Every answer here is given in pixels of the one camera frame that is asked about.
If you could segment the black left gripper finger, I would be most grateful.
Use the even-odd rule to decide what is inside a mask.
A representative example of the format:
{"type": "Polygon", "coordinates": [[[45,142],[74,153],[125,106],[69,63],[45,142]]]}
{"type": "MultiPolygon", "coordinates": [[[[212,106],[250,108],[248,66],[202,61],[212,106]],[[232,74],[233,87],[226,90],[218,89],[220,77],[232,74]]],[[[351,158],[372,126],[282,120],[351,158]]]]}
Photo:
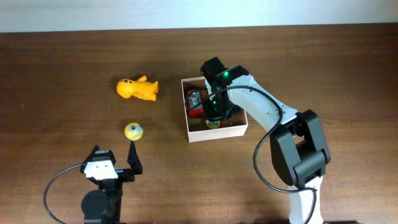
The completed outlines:
{"type": "Polygon", "coordinates": [[[87,162],[91,162],[92,159],[93,159],[94,156],[95,156],[96,151],[99,151],[99,149],[100,149],[99,145],[95,145],[94,148],[93,148],[93,150],[89,153],[88,157],[85,159],[85,162],[86,162],[86,163],[87,163],[87,162]]]}
{"type": "Polygon", "coordinates": [[[139,160],[139,157],[137,155],[134,141],[130,142],[129,153],[127,156],[127,163],[130,165],[130,168],[131,168],[133,174],[142,174],[143,173],[143,168],[142,168],[141,162],[139,160]]]}

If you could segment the wooden rattle drum toy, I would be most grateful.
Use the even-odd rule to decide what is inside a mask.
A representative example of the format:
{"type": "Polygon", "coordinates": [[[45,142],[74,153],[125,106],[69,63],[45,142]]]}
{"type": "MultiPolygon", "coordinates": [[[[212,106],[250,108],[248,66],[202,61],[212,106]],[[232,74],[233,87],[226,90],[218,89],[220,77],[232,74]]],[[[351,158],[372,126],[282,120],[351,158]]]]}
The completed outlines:
{"type": "Polygon", "coordinates": [[[206,126],[209,129],[218,129],[220,127],[220,125],[221,125],[221,121],[209,121],[209,120],[206,120],[206,126]]]}

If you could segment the red toy truck grey front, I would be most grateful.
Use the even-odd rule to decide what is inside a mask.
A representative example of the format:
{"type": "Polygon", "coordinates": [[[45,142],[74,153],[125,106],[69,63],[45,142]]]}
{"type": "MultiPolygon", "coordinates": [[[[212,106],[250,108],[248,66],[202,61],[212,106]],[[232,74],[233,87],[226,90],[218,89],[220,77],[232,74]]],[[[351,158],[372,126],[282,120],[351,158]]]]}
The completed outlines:
{"type": "Polygon", "coordinates": [[[205,114],[202,105],[203,95],[201,90],[190,90],[187,92],[187,114],[189,117],[199,117],[205,114]]]}

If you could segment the pink cardboard box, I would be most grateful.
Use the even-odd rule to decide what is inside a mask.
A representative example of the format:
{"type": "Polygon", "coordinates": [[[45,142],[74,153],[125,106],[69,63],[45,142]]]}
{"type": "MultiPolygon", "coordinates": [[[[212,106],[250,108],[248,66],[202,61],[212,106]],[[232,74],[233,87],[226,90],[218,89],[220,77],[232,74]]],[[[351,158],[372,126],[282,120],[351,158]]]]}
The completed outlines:
{"type": "MultiPolygon", "coordinates": [[[[181,80],[183,93],[183,106],[185,95],[188,90],[197,89],[205,86],[204,77],[187,78],[181,80]]],[[[238,114],[233,114],[229,119],[225,119],[219,128],[210,129],[205,122],[204,116],[189,117],[186,110],[185,123],[189,142],[207,141],[222,138],[243,136],[248,128],[246,111],[239,109],[238,114]]]]}

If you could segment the yellow minion ball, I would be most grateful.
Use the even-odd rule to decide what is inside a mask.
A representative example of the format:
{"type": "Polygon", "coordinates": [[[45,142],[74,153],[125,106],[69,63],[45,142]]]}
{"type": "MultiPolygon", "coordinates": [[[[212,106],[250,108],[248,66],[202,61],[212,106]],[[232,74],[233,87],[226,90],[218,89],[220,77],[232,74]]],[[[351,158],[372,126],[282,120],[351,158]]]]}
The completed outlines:
{"type": "Polygon", "coordinates": [[[139,140],[144,133],[142,126],[139,123],[129,123],[124,128],[124,135],[130,141],[137,141],[139,140]]]}

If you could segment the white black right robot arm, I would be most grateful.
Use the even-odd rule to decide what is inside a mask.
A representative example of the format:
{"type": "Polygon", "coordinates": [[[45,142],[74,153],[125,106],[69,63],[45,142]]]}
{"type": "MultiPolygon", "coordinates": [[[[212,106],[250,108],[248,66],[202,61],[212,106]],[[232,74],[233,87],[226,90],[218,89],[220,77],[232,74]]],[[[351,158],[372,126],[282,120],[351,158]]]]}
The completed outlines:
{"type": "Polygon", "coordinates": [[[215,111],[226,113],[228,104],[237,105],[265,129],[266,135],[254,150],[253,166],[260,174],[256,157],[269,140],[272,165],[288,188],[278,188],[268,181],[265,184],[289,195],[289,222],[323,223],[320,186],[331,156],[318,115],[285,105],[240,65],[226,68],[217,60],[207,61],[200,71],[209,92],[207,102],[215,111]]]}

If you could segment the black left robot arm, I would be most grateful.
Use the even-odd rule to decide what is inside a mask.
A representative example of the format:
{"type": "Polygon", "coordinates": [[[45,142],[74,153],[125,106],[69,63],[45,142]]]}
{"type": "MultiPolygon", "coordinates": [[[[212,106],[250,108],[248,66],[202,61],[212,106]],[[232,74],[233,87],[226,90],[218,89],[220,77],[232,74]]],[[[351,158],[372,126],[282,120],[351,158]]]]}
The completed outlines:
{"type": "Polygon", "coordinates": [[[81,201],[84,223],[119,223],[123,184],[134,182],[143,168],[138,158],[134,141],[130,142],[127,163],[128,169],[116,169],[116,159],[111,150],[100,150],[96,145],[83,161],[80,172],[98,186],[88,192],[81,201]]]}

